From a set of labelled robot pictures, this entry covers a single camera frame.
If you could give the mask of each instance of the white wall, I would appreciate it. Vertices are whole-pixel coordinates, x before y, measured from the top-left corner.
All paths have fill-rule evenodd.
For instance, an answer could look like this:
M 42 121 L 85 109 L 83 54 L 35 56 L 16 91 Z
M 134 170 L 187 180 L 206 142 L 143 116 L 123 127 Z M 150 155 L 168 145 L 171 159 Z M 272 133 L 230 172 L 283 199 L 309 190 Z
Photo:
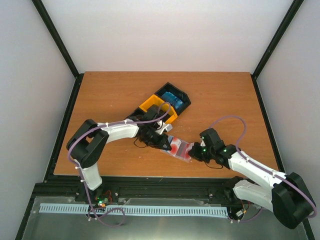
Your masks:
M 288 173 L 302 176 L 320 207 L 320 1 L 306 0 L 258 85 Z M 310 220 L 320 239 L 320 216 Z
M 80 72 L 253 72 L 292 0 L 43 0 Z
M 74 78 L 30 0 L 2 0 L 0 22 L 0 239 L 11 240 L 43 181 Z

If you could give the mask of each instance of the white perforated rail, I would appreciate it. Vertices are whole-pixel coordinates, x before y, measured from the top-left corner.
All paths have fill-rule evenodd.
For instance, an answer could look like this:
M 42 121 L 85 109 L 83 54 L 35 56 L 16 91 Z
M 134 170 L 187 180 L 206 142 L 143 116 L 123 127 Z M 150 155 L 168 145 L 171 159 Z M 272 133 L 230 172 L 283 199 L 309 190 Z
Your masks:
M 127 216 L 150 216 L 150 217 L 214 217 L 226 218 L 228 216 L 226 207 L 217 206 L 131 206 L 131 205 L 109 205 L 106 210 L 122 208 Z M 87 204 L 59 204 L 41 203 L 39 213 L 55 214 L 87 214 L 90 207 Z M 98 209 L 96 213 L 102 215 L 105 209 Z M 110 215 L 122 215 L 115 210 Z

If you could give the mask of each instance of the black metal frame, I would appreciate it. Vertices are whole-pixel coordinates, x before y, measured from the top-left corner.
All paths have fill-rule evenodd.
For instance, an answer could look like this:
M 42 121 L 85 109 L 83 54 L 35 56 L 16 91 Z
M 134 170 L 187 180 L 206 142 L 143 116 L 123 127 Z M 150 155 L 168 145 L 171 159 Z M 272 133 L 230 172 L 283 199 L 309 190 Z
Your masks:
M 280 171 L 284 172 L 284 166 L 281 161 L 279 150 L 275 141 L 274 134 L 268 119 L 268 115 L 264 106 L 263 99 L 257 83 L 258 76 L 262 72 L 264 66 L 269 60 L 271 54 L 275 50 L 277 44 L 300 8 L 304 0 L 293 0 L 290 8 L 284 16 L 281 24 L 279 25 L 276 33 L 274 34 L 270 44 L 268 45 L 265 53 L 259 61 L 256 69 L 251 75 L 252 84 L 255 89 L 255 93 L 260 105 L 262 116 L 266 125 L 268 136 L 270 138 L 271 146 L 274 152 L 275 160 Z M 75 77 L 74 86 L 70 99 L 68 101 L 66 111 L 63 116 L 62 124 L 60 126 L 58 136 L 52 151 L 52 155 L 49 161 L 49 165 L 44 177 L 43 183 L 37 183 L 34 187 L 33 193 L 30 198 L 30 202 L 25 211 L 25 215 L 21 222 L 19 231 L 16 236 L 16 240 L 22 239 L 24 229 L 26 227 L 30 210 L 34 203 L 36 196 L 75 196 L 76 192 L 80 190 L 81 184 L 78 176 L 62 176 L 54 175 L 54 169 L 56 162 L 62 147 L 62 143 L 67 131 L 67 127 L 72 115 L 74 105 L 80 90 L 82 79 L 84 74 L 79 74 L 76 66 L 73 63 L 62 39 L 59 36 L 57 29 L 55 28 L 45 6 L 41 0 L 32 0 L 38 13 L 40 14 L 44 24 L 49 30 L 53 40 L 59 48 L 63 58 L 65 59 L 70 71 Z M 212 204 L 221 204 L 223 206 L 232 207 L 234 204 L 229 204 L 226 200 L 220 196 L 223 184 L 228 179 L 211 179 L 211 178 L 158 178 L 158 177 L 102 177 L 103 184 L 117 188 L 119 190 L 119 196 L 122 198 L 175 198 L 175 199 L 199 199 L 208 201 Z M 214 197 L 209 197 L 210 193 L 215 193 Z M 309 221 L 306 219 L 303 221 L 304 228 L 309 240 L 313 240 L 314 235 L 312 233 Z

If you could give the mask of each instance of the brown wooden surface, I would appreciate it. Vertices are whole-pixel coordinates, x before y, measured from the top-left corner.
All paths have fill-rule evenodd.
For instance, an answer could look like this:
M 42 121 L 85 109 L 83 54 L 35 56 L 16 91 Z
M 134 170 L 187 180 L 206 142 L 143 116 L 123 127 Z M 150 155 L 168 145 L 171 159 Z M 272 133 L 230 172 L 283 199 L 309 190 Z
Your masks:
M 67 160 L 66 144 L 86 119 L 101 123 L 123 120 L 166 82 L 186 92 L 191 100 L 173 122 L 170 135 L 187 142 L 199 141 L 199 133 L 216 119 L 238 115 L 247 122 L 247 133 L 239 146 L 256 160 L 278 169 L 248 72 L 86 72 L 54 174 L 78 174 Z M 215 126 L 225 144 L 235 144 L 243 128 L 237 119 L 226 119 Z M 186 163 L 159 149 L 138 148 L 133 141 L 121 139 L 106 145 L 98 161 L 102 176 L 240 176 L 227 168 L 208 168 L 196 160 Z M 214 162 L 210 166 L 218 167 Z

